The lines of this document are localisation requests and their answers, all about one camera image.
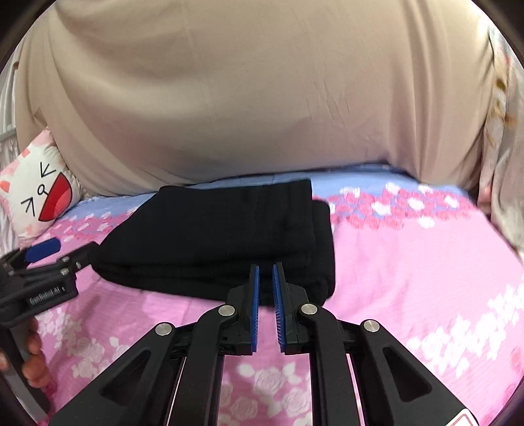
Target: pink bedsheet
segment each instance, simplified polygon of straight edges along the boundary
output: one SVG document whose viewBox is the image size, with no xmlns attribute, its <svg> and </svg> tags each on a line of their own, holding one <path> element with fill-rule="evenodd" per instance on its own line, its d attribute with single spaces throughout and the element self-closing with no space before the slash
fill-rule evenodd
<svg viewBox="0 0 524 426">
<path fill-rule="evenodd" d="M 325 307 L 341 320 L 380 321 L 487 426 L 524 374 L 522 266 L 469 201 L 419 188 L 386 185 L 381 197 L 346 188 L 327 198 L 336 291 Z M 60 237 L 66 253 L 102 241 L 126 216 L 62 219 L 43 238 Z M 56 409 L 155 324 L 191 323 L 218 305 L 128 289 L 91 268 L 78 288 L 38 318 Z M 259 318 L 258 353 L 226 358 L 219 425 L 312 425 L 307 356 L 281 355 L 274 312 Z"/>
</svg>

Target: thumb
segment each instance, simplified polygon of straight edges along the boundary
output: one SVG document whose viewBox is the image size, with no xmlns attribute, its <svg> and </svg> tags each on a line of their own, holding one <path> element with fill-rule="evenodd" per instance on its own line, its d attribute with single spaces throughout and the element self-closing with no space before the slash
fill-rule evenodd
<svg viewBox="0 0 524 426">
<path fill-rule="evenodd" d="M 3 352 L 0 352 L 0 371 L 9 370 L 9 362 Z"/>
</svg>

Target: metal bolt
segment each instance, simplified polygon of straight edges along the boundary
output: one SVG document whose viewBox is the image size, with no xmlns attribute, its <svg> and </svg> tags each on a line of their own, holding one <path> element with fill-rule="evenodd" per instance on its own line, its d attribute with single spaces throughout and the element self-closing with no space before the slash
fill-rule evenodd
<svg viewBox="0 0 524 426">
<path fill-rule="evenodd" d="M 312 303 L 306 303 L 305 305 L 302 305 L 302 308 L 300 308 L 300 310 L 303 314 L 306 315 L 314 315 L 319 311 L 319 309 Z"/>
<path fill-rule="evenodd" d="M 235 313 L 235 308 L 231 305 L 224 305 L 219 308 L 219 314 L 222 316 L 231 316 Z"/>
<path fill-rule="evenodd" d="M 380 324 L 377 323 L 374 319 L 368 319 L 364 323 L 364 328 L 368 330 L 370 333 L 376 333 L 380 329 Z"/>
<path fill-rule="evenodd" d="M 155 327 L 155 332 L 159 336 L 167 336 L 172 331 L 173 331 L 173 327 L 171 327 L 171 324 L 168 324 L 168 323 L 158 324 Z"/>
</svg>

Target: finger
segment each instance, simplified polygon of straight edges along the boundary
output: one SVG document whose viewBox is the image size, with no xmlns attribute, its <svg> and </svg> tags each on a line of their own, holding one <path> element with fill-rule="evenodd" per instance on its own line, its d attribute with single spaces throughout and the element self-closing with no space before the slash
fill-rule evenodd
<svg viewBox="0 0 524 426">
<path fill-rule="evenodd" d="M 29 329 L 34 333 L 38 331 L 38 320 L 35 317 L 29 319 Z"/>
<path fill-rule="evenodd" d="M 42 377 L 39 377 L 36 380 L 28 380 L 30 386 L 34 388 L 43 388 L 44 386 L 47 386 L 49 382 L 51 381 L 51 374 L 49 374 L 49 371 L 45 373 Z"/>
<path fill-rule="evenodd" d="M 0 371 L 9 370 L 9 362 L 3 352 L 0 352 Z"/>
<path fill-rule="evenodd" d="M 31 357 L 22 366 L 22 374 L 28 380 L 36 380 L 42 377 L 47 371 L 46 359 L 43 353 L 31 355 Z"/>
<path fill-rule="evenodd" d="M 42 339 L 37 333 L 30 333 L 27 337 L 27 349 L 33 355 L 38 355 L 42 349 Z"/>
</svg>

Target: folded black garment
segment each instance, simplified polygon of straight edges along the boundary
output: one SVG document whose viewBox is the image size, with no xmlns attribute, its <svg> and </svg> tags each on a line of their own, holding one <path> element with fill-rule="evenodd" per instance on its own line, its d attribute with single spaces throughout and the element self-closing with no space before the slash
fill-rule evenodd
<svg viewBox="0 0 524 426">
<path fill-rule="evenodd" d="M 261 267 L 261 304 L 271 305 L 271 267 L 323 304 L 335 286 L 328 205 L 300 180 L 244 188 L 164 187 L 102 242 L 93 269 L 117 284 L 225 300 Z"/>
</svg>

